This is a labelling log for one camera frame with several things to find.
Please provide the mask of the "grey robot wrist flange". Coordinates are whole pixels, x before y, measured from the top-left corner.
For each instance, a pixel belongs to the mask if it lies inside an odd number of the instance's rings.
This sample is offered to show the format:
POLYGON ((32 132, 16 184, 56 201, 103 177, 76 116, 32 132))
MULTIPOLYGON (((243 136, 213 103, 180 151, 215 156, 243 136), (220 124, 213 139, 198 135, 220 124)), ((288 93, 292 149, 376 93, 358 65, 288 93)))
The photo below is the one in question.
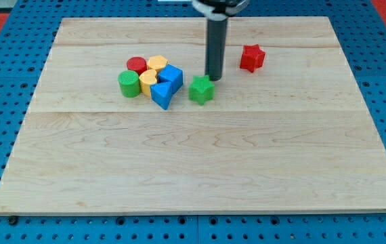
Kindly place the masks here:
POLYGON ((225 20, 236 16, 249 3, 249 0, 192 0, 192 7, 209 20, 225 20))

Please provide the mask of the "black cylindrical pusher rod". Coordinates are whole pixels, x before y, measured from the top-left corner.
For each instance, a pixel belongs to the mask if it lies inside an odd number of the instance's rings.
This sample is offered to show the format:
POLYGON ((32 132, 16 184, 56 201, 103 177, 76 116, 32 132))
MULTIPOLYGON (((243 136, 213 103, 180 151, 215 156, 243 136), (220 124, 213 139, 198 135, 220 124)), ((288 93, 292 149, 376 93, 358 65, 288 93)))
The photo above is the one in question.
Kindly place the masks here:
POLYGON ((228 19, 207 20, 205 74, 218 81, 223 74, 228 19))

